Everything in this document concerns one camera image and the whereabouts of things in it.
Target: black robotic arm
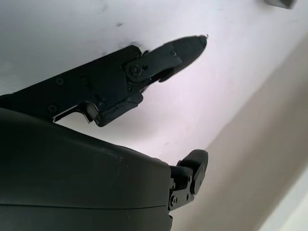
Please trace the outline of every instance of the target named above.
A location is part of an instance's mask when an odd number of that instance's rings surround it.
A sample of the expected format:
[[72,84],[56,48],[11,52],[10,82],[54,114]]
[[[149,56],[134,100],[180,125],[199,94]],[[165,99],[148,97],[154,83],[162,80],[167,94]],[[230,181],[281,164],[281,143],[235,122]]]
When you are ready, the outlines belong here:
[[1,96],[0,230],[169,231],[169,211],[198,193],[206,151],[173,167],[53,122],[79,112],[105,126],[191,64],[206,41],[181,38],[145,54],[129,46]]

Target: metal bracket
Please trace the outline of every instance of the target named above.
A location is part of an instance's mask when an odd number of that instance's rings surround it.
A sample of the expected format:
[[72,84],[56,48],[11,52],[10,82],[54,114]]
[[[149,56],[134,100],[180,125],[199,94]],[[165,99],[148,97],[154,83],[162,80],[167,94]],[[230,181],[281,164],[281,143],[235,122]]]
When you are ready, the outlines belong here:
[[129,46],[10,95],[0,107],[56,122],[73,112],[103,127],[142,102],[152,83],[198,58],[206,37],[181,38],[141,55]]
[[206,151],[194,150],[182,161],[179,161],[176,167],[170,167],[170,211],[194,200],[205,177],[207,162]]
[[181,63],[182,60],[173,50],[172,44],[167,43],[129,62],[125,67],[125,73],[132,82],[141,82]]

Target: beige wall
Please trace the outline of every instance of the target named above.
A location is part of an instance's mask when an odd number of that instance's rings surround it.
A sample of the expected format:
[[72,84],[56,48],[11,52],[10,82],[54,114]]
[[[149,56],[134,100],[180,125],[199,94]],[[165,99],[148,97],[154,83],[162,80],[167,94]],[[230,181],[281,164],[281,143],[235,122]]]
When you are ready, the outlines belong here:
[[[253,231],[277,212],[308,164],[307,53],[308,37],[209,145],[202,189],[173,230]],[[283,226],[301,203],[291,200],[263,230]]]

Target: screw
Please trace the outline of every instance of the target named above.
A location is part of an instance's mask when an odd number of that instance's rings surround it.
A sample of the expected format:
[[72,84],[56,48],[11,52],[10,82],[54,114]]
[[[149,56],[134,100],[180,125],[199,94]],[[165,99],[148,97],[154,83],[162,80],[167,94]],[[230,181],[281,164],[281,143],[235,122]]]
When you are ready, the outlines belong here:
[[58,107],[54,104],[50,104],[48,105],[47,110],[51,113],[55,113],[56,111],[58,111]]
[[178,202],[178,198],[176,196],[173,196],[171,198],[171,206],[174,206]]
[[135,52],[133,53],[133,56],[134,56],[135,58],[138,58],[138,57],[139,57],[139,52],[135,51]]
[[142,74],[142,69],[138,65],[132,66],[129,70],[134,76],[139,76]]
[[63,85],[64,84],[64,80],[61,77],[57,77],[56,78],[56,84]]
[[97,107],[98,107],[99,109],[103,109],[105,106],[106,106],[106,104],[105,104],[104,101],[100,101],[100,102],[97,103]]
[[170,52],[170,54],[171,54],[172,56],[177,56],[177,54],[174,52],[174,50],[172,50],[172,51]]
[[82,82],[82,84],[88,84],[89,83],[89,77],[86,75],[82,75],[80,76],[80,81]]

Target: white ceiling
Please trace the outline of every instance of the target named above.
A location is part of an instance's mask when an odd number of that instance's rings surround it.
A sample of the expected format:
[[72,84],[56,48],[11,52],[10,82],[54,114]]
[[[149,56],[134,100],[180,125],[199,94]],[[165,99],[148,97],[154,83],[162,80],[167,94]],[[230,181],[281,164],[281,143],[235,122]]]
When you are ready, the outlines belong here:
[[151,86],[137,109],[104,128],[81,115],[60,122],[175,164],[208,147],[306,36],[307,22],[304,0],[293,10],[262,0],[2,0],[0,94],[132,43],[146,50],[208,34],[205,53]]

